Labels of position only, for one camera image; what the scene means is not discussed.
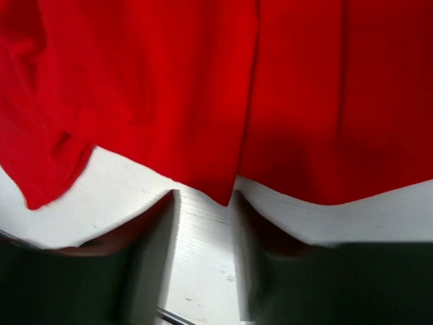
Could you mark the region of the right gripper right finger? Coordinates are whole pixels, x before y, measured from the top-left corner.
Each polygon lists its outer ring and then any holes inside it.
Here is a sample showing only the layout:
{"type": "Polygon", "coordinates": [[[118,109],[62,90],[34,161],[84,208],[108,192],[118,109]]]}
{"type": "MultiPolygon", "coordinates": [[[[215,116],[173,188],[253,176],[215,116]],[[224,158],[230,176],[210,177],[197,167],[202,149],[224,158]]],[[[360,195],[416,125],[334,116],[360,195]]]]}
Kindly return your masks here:
{"type": "Polygon", "coordinates": [[[244,315],[255,324],[431,324],[432,245],[307,244],[235,193],[244,315]]]}

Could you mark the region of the red t shirt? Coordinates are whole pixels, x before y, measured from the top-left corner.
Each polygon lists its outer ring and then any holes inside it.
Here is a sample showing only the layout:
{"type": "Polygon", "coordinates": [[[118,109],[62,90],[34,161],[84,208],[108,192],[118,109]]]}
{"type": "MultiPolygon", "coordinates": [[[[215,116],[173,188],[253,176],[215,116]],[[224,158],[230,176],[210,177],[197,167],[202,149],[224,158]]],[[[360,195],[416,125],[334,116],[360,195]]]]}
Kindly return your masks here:
{"type": "Polygon", "coordinates": [[[227,204],[432,178],[431,1],[2,1],[1,166],[36,210],[94,147],[227,204]]]}

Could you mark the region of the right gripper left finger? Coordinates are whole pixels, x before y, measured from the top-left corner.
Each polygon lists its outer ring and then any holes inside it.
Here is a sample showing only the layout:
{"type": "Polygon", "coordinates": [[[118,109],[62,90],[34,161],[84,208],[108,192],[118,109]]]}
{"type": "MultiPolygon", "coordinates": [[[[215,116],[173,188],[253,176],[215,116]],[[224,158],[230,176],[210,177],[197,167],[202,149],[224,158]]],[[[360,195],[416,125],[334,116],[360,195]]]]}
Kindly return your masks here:
{"type": "Polygon", "coordinates": [[[175,192],[78,247],[41,249],[1,235],[2,324],[154,324],[175,192]]]}

